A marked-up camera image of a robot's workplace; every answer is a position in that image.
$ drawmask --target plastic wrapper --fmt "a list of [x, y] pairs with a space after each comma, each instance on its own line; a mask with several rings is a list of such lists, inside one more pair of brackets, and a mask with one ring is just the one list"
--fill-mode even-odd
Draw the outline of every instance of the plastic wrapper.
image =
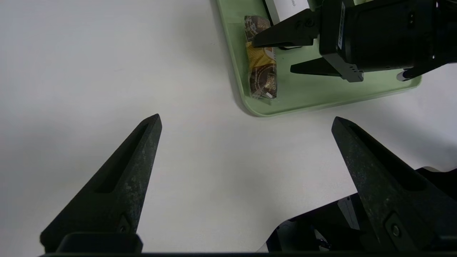
[[270, 21], [261, 16], [244, 17], [244, 33], [249, 58], [250, 96], [275, 99], [277, 95], [277, 71], [274, 48], [254, 48], [254, 36], [270, 27]]

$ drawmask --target wrapped pastry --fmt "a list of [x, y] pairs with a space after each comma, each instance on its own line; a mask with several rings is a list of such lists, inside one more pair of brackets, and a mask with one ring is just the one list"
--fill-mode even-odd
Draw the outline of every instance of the wrapped pastry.
[[268, 29], [270, 21], [261, 16], [244, 17], [244, 33], [249, 58], [249, 86], [253, 98], [276, 98], [277, 71], [274, 48], [254, 48], [252, 40], [258, 33]]

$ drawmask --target white table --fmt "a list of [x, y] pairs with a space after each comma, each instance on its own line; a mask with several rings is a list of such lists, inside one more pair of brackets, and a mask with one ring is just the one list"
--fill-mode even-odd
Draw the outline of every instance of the white table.
[[39, 233], [155, 113], [149, 252], [255, 251], [282, 221], [355, 193], [337, 115], [413, 168], [457, 166], [456, 66], [400, 95], [256, 118], [213, 1], [2, 1], [0, 35], [2, 256], [41, 254]]

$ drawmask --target screw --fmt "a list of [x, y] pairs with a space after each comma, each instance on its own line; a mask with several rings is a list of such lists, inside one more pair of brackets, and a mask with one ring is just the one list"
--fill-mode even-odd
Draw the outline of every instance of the screw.
[[400, 228], [396, 224], [392, 225], [392, 234], [396, 237], [400, 237], [401, 235]]

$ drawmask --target light green plastic tray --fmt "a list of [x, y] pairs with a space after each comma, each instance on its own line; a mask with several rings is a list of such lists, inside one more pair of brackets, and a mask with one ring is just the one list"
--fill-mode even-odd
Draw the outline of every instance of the light green plastic tray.
[[386, 96], [417, 87], [421, 77], [400, 82], [400, 70], [365, 73], [363, 82], [349, 83], [339, 77], [293, 74], [290, 65], [320, 58], [319, 46], [276, 49], [278, 71], [277, 99], [254, 99], [249, 96], [248, 57], [244, 37], [244, 16], [266, 17], [262, 0], [218, 0], [241, 99], [246, 108], [260, 117], [299, 110], [315, 110]]

